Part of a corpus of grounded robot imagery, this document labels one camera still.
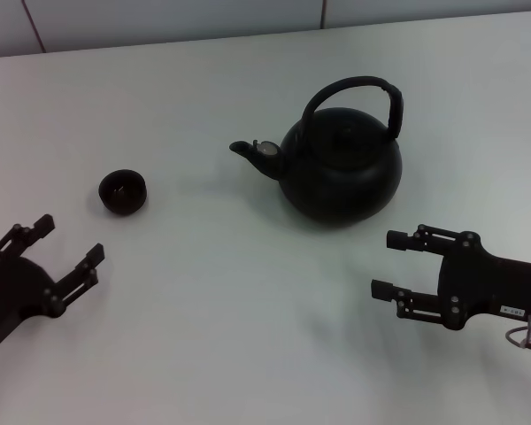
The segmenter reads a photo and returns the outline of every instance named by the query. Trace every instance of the kettle lid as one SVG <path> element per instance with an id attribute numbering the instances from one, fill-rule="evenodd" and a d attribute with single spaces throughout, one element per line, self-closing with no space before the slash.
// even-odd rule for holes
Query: kettle lid
<path id="1" fill-rule="evenodd" d="M 307 143 L 324 165 L 354 170 L 377 159 L 389 140 L 388 128 L 372 115 L 350 108 L 316 111 Z"/>

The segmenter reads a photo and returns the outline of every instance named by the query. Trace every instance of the kettle spout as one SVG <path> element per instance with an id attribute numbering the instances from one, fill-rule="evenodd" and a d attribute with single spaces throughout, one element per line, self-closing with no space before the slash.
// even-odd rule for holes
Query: kettle spout
<path id="1" fill-rule="evenodd" d="M 247 142 L 234 142 L 230 150 L 246 158 L 261 173 L 270 179 L 279 180 L 284 174 L 284 155 L 281 148 L 272 142 L 253 144 Z"/>

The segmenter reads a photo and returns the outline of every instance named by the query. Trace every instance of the kettle handle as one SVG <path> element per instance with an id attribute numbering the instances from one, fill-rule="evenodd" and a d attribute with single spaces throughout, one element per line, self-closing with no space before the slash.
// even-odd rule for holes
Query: kettle handle
<path id="1" fill-rule="evenodd" d="M 388 92 L 390 101 L 388 121 L 389 140 L 397 139 L 399 136 L 399 131 L 401 131 L 401 122 L 404 115 L 404 100 L 401 95 L 401 91 L 382 78 L 365 76 L 350 77 L 345 78 L 344 80 L 333 82 L 317 93 L 304 108 L 303 117 L 301 118 L 301 127 L 299 128 L 298 133 L 298 142 L 306 140 L 307 131 L 309 130 L 309 126 L 312 122 L 312 115 L 315 113 L 320 104 L 339 91 L 363 86 L 376 86 Z"/>

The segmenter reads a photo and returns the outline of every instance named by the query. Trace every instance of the label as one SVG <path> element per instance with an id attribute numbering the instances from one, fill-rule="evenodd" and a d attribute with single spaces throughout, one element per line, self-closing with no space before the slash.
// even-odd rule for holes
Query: label
<path id="1" fill-rule="evenodd" d="M 510 314 L 511 316 L 519 316 L 519 317 L 525 316 L 525 310 L 520 310 L 519 308 L 507 307 L 505 305 L 502 305 L 502 308 L 500 308 L 499 311 L 500 313 Z"/>

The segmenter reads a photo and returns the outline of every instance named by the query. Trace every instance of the robotic arm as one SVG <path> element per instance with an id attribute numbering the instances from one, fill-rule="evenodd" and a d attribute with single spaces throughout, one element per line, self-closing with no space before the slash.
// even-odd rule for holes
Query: robotic arm
<path id="1" fill-rule="evenodd" d="M 34 228 L 14 225 L 0 241 L 0 343 L 29 317 L 59 317 L 75 299 L 98 283 L 95 267 L 104 259 L 100 243 L 57 283 L 41 267 L 20 256 L 54 228 L 53 218 L 44 215 Z"/>
<path id="2" fill-rule="evenodd" d="M 388 248 L 426 251 L 444 256 L 437 295 L 398 288 L 372 281 L 372 297 L 396 301 L 397 317 L 442 324 L 461 330 L 475 314 L 488 313 L 524 321 L 526 327 L 512 329 L 506 338 L 531 349 L 531 264 L 489 254 L 474 232 L 450 232 L 420 225 L 413 236 L 389 231 Z M 510 335 L 527 330 L 520 344 Z"/>

